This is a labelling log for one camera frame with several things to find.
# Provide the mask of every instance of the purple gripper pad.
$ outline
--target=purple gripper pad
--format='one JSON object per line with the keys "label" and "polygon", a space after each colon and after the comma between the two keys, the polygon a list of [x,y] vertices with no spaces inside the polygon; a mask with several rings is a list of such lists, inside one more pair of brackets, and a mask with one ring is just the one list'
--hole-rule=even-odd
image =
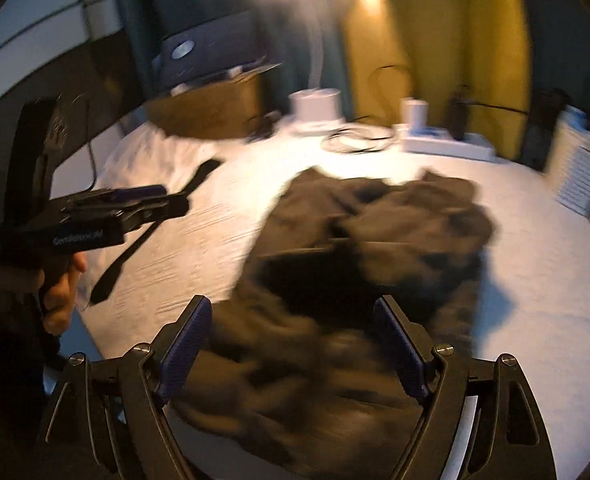
{"label": "purple gripper pad", "polygon": [[181,392],[197,353],[211,329],[211,301],[195,296],[179,319],[162,327],[151,346],[159,382],[153,390],[165,405]]}
{"label": "purple gripper pad", "polygon": [[430,396],[426,378],[434,373],[432,341],[424,327],[411,323],[390,296],[373,307],[379,343],[395,368],[406,394],[420,403]]}

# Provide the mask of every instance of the brown garment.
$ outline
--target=brown garment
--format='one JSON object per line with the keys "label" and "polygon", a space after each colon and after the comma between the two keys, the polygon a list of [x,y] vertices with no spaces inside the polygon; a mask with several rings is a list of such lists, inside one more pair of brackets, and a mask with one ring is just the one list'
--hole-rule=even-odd
{"label": "brown garment", "polygon": [[492,224],[471,182],[337,180],[309,169],[268,216],[175,409],[194,427],[316,479],[388,478],[421,408],[371,334],[391,294],[470,354]]}

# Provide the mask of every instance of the human hand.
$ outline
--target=human hand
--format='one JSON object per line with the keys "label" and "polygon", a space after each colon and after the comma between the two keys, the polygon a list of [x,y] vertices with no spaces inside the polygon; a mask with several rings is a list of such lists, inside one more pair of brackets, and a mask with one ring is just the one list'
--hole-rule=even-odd
{"label": "human hand", "polygon": [[[86,253],[75,253],[71,256],[67,272],[44,295],[44,307],[48,314],[43,322],[48,333],[61,335],[69,328],[82,272],[86,272]],[[14,294],[37,294],[43,284],[42,270],[0,266],[0,304],[6,303]]]}

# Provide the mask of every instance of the white wall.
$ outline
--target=white wall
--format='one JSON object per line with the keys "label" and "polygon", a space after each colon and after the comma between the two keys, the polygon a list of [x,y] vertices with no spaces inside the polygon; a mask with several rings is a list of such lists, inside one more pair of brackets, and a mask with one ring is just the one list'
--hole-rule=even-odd
{"label": "white wall", "polygon": [[0,9],[0,97],[67,50],[121,28],[116,0],[7,0]]}

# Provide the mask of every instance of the dark green curtain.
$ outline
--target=dark green curtain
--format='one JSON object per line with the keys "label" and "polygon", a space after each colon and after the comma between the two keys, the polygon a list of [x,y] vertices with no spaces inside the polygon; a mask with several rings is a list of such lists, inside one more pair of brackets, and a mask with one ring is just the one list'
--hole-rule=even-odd
{"label": "dark green curtain", "polygon": [[[350,81],[340,27],[342,6],[336,0],[310,0],[325,40],[321,85],[339,88],[347,118],[353,116]],[[271,62],[282,65],[267,74],[272,102],[288,111],[288,95],[307,88],[309,41],[301,0],[119,0],[124,27],[130,37],[139,78],[147,98],[157,86],[152,60],[161,40],[176,32],[233,12],[255,9],[271,44]]]}

